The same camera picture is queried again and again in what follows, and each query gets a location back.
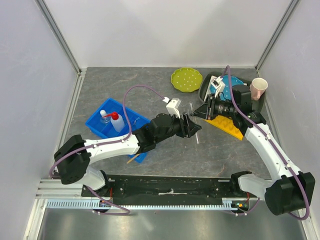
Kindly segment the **tan rubber tube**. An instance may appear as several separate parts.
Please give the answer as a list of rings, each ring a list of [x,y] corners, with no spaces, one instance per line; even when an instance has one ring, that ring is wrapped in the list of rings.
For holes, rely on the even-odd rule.
[[[139,157],[140,156],[140,154],[136,154],[136,155],[134,155],[131,159],[129,159],[127,162],[126,162],[126,164],[130,164],[132,161],[134,161],[137,157]]]

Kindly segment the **squeeze bottle red cap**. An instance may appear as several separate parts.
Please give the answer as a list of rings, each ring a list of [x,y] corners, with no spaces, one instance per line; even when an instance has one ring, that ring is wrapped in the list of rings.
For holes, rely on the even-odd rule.
[[[123,117],[119,113],[114,111],[112,113],[107,114],[105,117],[110,118],[111,124],[116,132],[121,132],[125,127]]]

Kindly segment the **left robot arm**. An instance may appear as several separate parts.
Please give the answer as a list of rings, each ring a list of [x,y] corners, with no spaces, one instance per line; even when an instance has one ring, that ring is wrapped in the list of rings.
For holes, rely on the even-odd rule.
[[[79,183],[91,188],[99,197],[104,197],[110,191],[107,176],[101,170],[92,168],[91,164],[122,155],[147,153],[166,139],[173,136],[190,138],[201,128],[186,113],[181,118],[160,113],[130,134],[99,140],[83,139],[77,134],[54,154],[54,167],[63,185]]]

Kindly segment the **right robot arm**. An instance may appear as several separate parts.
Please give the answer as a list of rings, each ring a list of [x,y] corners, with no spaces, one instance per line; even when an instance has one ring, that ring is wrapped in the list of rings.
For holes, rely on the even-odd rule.
[[[223,100],[223,93],[207,93],[204,103],[193,115],[210,121],[218,116],[232,120],[233,125],[252,144],[271,179],[257,177],[250,171],[234,173],[229,191],[235,197],[245,192],[265,201],[276,216],[291,214],[305,209],[305,220],[310,214],[310,205],[316,180],[310,172],[303,173],[281,149],[273,137],[265,118],[252,107],[251,91],[243,84],[234,85],[231,99]]]

